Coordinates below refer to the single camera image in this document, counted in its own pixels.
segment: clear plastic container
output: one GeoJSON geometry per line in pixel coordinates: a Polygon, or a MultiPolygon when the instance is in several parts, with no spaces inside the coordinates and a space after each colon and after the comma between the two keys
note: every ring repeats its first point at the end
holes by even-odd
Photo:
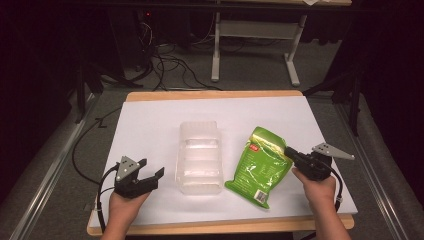
{"type": "Polygon", "coordinates": [[[221,139],[214,121],[183,122],[175,180],[187,195],[217,194],[224,186],[221,139]]]}

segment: green snack bag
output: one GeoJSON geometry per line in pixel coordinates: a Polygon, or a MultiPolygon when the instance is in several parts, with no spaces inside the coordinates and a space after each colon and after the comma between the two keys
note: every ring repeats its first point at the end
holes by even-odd
{"type": "Polygon", "coordinates": [[[286,142],[281,137],[256,127],[244,147],[234,174],[225,187],[250,202],[269,209],[270,191],[284,178],[293,162],[284,155],[286,142]]]}

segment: wrist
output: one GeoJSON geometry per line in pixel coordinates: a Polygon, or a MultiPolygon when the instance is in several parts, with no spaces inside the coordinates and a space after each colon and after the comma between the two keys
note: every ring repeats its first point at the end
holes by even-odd
{"type": "Polygon", "coordinates": [[[102,236],[102,240],[114,239],[123,240],[127,235],[129,225],[119,221],[109,221],[107,223],[105,232],[102,236]]]}
{"type": "Polygon", "coordinates": [[[323,200],[310,203],[311,210],[314,214],[335,212],[336,208],[332,200],[323,200]]]}
{"type": "Polygon", "coordinates": [[[123,219],[116,219],[116,220],[109,219],[106,228],[109,227],[109,228],[113,228],[113,229],[118,229],[118,230],[126,233],[129,229],[130,225],[131,225],[131,223],[127,223],[123,219]]]}

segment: white tabletop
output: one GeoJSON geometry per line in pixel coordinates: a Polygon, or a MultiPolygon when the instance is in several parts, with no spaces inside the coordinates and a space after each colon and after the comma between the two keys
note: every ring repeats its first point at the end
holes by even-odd
{"type": "MultiPolygon", "coordinates": [[[[184,121],[204,120],[216,121],[221,132],[225,181],[233,179],[244,145],[256,126],[281,136],[287,145],[303,153],[310,153],[313,146],[325,142],[303,96],[125,102],[105,172],[122,156],[135,161],[147,158],[139,179],[165,167],[159,188],[144,203],[134,225],[311,215],[302,185],[291,171],[270,192],[268,210],[254,206],[228,189],[213,196],[183,195],[175,183],[179,126],[184,121]]],[[[113,186],[114,176],[113,173],[106,179],[103,189],[113,186]]],[[[101,197],[105,219],[108,219],[110,193],[105,192],[101,197]]],[[[357,213],[346,186],[343,199],[339,213],[357,213]]],[[[99,227],[95,212],[88,227],[99,227]]]]}

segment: cable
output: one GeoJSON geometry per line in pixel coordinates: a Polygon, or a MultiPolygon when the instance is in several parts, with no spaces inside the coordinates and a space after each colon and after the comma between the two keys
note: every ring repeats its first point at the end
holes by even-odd
{"type": "Polygon", "coordinates": [[[149,35],[150,35],[149,44],[147,44],[147,47],[146,47],[146,48],[149,48],[149,47],[150,47],[150,45],[152,44],[152,39],[153,39],[153,31],[152,31],[152,28],[151,28],[148,24],[146,24],[146,23],[144,23],[144,22],[142,22],[142,23],[140,23],[140,24],[146,27],[146,31],[144,31],[144,35],[143,35],[143,37],[142,37],[142,38],[140,38],[140,36],[138,37],[138,40],[140,40],[141,45],[144,47],[144,43],[143,43],[144,37],[145,37],[145,36],[146,36],[146,34],[147,34],[147,30],[150,30],[150,34],[149,34],[149,35]]]}
{"type": "Polygon", "coordinates": [[[115,82],[111,82],[108,81],[104,78],[101,78],[101,80],[103,82],[109,83],[109,84],[123,84],[127,87],[131,87],[131,88],[143,88],[143,84],[136,84],[134,83],[135,81],[138,81],[140,79],[145,78],[147,75],[149,75],[152,72],[152,64],[150,63],[150,61],[147,63],[147,67],[145,69],[145,71],[143,73],[141,73],[140,75],[132,78],[132,79],[126,79],[124,77],[118,76],[110,71],[108,71],[107,69],[97,65],[96,63],[89,63],[89,65],[100,75],[106,75],[108,77],[110,77],[111,79],[115,80],[115,82]]]}
{"type": "Polygon", "coordinates": [[[174,50],[175,50],[175,47],[176,47],[177,45],[176,44],[160,44],[160,45],[158,45],[158,46],[156,46],[156,48],[157,48],[157,53],[158,54],[169,54],[169,53],[171,53],[171,52],[173,52],[174,50]],[[167,46],[172,46],[172,49],[171,50],[168,50],[167,52],[163,52],[163,53],[159,53],[159,48],[160,47],[167,47],[167,46]]]}
{"type": "Polygon", "coordinates": [[[237,43],[240,43],[241,42],[241,46],[239,46],[235,50],[225,50],[223,48],[223,46],[224,46],[224,44],[223,44],[224,42],[223,42],[223,43],[220,44],[220,48],[219,48],[219,50],[222,51],[222,52],[235,53],[235,52],[238,52],[241,49],[243,49],[243,47],[246,45],[246,41],[243,41],[243,40],[240,41],[240,38],[239,37],[224,37],[223,39],[226,39],[226,40],[239,40],[239,41],[237,41],[237,43]]]}
{"type": "Polygon", "coordinates": [[[206,33],[205,37],[202,40],[198,41],[198,42],[191,43],[191,45],[194,46],[194,45],[197,45],[197,44],[201,44],[201,43],[205,43],[205,42],[209,42],[209,41],[213,40],[214,39],[213,37],[211,37],[209,39],[207,39],[207,38],[209,37],[209,35],[212,32],[214,23],[215,23],[215,13],[212,14],[211,25],[209,26],[209,31],[208,31],[208,33],[206,33]]]}
{"type": "Polygon", "coordinates": [[[194,71],[188,66],[188,64],[184,61],[184,60],[182,60],[182,59],[179,59],[179,58],[176,58],[176,57],[174,57],[174,56],[171,56],[171,55],[165,55],[165,57],[162,57],[162,56],[154,56],[154,57],[157,57],[157,58],[159,58],[159,60],[160,60],[160,65],[162,65],[162,69],[160,69],[160,70],[162,70],[162,72],[164,72],[164,71],[170,71],[170,70],[174,70],[174,69],[176,69],[178,66],[181,66],[181,67],[183,67],[183,70],[184,70],[184,72],[183,72],[183,74],[182,74],[182,77],[183,77],[183,82],[188,86],[188,87],[190,87],[190,88],[196,88],[196,87],[194,87],[194,86],[191,86],[190,84],[188,84],[186,81],[185,81],[185,78],[184,78],[184,75],[185,75],[185,73],[187,72],[187,70],[192,74],[192,76],[193,76],[193,78],[194,78],[194,80],[198,83],[198,84],[200,84],[202,87],[200,87],[200,89],[212,89],[212,90],[219,90],[219,91],[222,91],[222,89],[220,89],[220,88],[218,88],[218,87],[215,87],[215,86],[209,86],[209,85],[206,85],[206,84],[204,84],[204,83],[202,83],[201,81],[199,81],[198,79],[197,79],[197,77],[196,77],[196,74],[194,73],[194,71]],[[173,63],[176,63],[177,65],[175,66],[175,67],[173,67],[173,68],[171,68],[170,70],[165,70],[164,68],[164,62],[173,62],[173,63]]]}
{"type": "Polygon", "coordinates": [[[342,178],[340,177],[340,175],[336,172],[336,170],[334,170],[332,167],[328,166],[327,164],[325,164],[323,162],[321,162],[321,164],[324,167],[326,167],[328,170],[330,170],[334,174],[334,176],[336,176],[337,181],[339,182],[339,191],[338,191],[337,196],[336,196],[336,203],[334,204],[334,207],[336,208],[336,212],[337,212],[340,208],[340,204],[343,201],[343,198],[342,198],[343,181],[342,181],[342,178]]]}
{"type": "Polygon", "coordinates": [[[112,190],[112,189],[114,189],[115,187],[110,187],[110,188],[106,188],[105,190],[103,190],[100,194],[103,194],[104,192],[107,192],[107,191],[109,191],[109,190],[112,190]]]}
{"type": "Polygon", "coordinates": [[[159,63],[162,65],[162,74],[159,74],[158,72],[156,72],[156,70],[153,68],[153,70],[155,71],[155,73],[156,73],[156,75],[159,77],[159,83],[156,85],[156,87],[154,87],[153,88],[153,92],[154,91],[156,91],[158,88],[159,88],[159,86],[161,86],[162,87],[162,89],[163,90],[165,90],[166,91],[166,87],[165,87],[165,85],[163,85],[163,76],[165,75],[165,65],[164,65],[164,63],[163,63],[163,60],[162,60],[162,57],[159,55],[159,54],[157,54],[157,56],[156,56],[157,58],[159,58],[159,63]]]}
{"type": "Polygon", "coordinates": [[[119,168],[119,163],[116,163],[116,165],[114,167],[112,167],[111,169],[107,170],[107,172],[103,175],[100,183],[99,183],[99,188],[97,191],[97,216],[99,218],[99,222],[100,222],[100,227],[102,228],[102,232],[105,232],[106,229],[106,224],[105,224],[105,219],[103,217],[103,212],[102,212],[102,203],[100,201],[100,195],[102,195],[102,186],[103,186],[103,182],[105,181],[106,177],[112,172],[112,171],[118,171],[119,168]]]}
{"type": "Polygon", "coordinates": [[[92,183],[94,183],[94,184],[96,184],[96,185],[99,185],[100,183],[98,182],[98,181],[96,181],[96,180],[93,180],[92,178],[90,178],[90,177],[87,177],[85,174],[83,174],[79,169],[78,169],[78,167],[77,167],[77,164],[76,164],[76,161],[75,161],[75,152],[76,152],[76,149],[77,149],[77,147],[78,147],[78,144],[81,142],[81,139],[91,130],[91,129],[93,129],[93,127],[94,126],[96,126],[98,123],[102,123],[103,122],[103,120],[106,118],[106,117],[108,117],[109,115],[111,115],[112,113],[114,113],[114,112],[116,112],[116,111],[118,111],[119,109],[121,109],[122,107],[119,107],[119,108],[117,108],[117,109],[115,109],[115,110],[113,110],[113,111],[111,111],[111,112],[109,112],[108,114],[106,114],[105,116],[103,116],[103,117],[101,117],[101,118],[96,118],[96,121],[87,129],[87,130],[85,130],[79,137],[78,137],[78,139],[77,139],[77,141],[75,142],[75,145],[74,145],[74,147],[73,147],[73,149],[72,149],[72,165],[74,166],[74,169],[75,169],[75,171],[81,176],[81,177],[83,177],[84,179],[86,179],[86,180],[88,180],[89,182],[92,182],[92,183]]]}

